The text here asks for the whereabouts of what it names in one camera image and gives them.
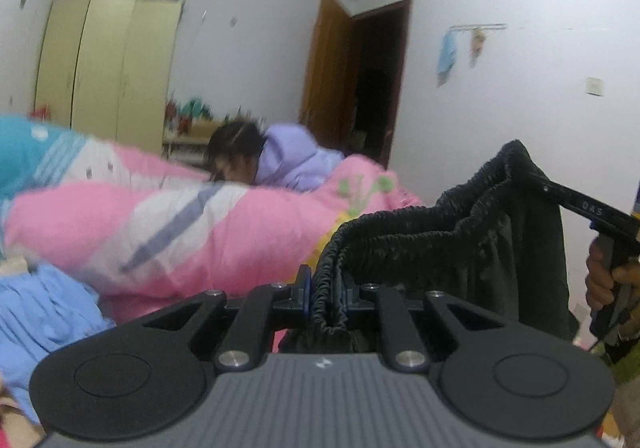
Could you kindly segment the person's right hand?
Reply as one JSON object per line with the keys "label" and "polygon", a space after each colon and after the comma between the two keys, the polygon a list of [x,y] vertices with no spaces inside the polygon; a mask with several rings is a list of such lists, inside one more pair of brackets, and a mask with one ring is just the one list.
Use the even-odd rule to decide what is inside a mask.
{"label": "person's right hand", "polygon": [[586,301],[593,311],[599,311],[614,301],[614,284],[629,285],[634,290],[634,299],[639,299],[639,260],[629,260],[624,266],[611,271],[604,267],[604,253],[597,241],[593,241],[586,260],[588,269],[585,280]]}

